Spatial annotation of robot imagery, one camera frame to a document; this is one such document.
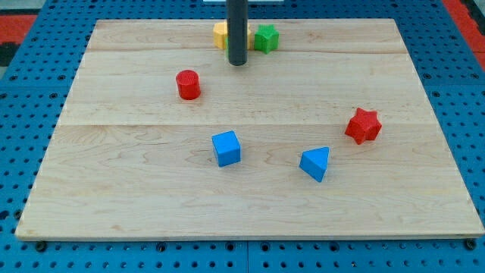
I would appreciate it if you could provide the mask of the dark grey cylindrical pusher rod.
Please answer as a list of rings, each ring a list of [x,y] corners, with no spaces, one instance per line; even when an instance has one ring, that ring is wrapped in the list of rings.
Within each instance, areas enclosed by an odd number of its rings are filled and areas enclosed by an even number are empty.
[[[248,0],[227,0],[228,60],[233,66],[247,62]]]

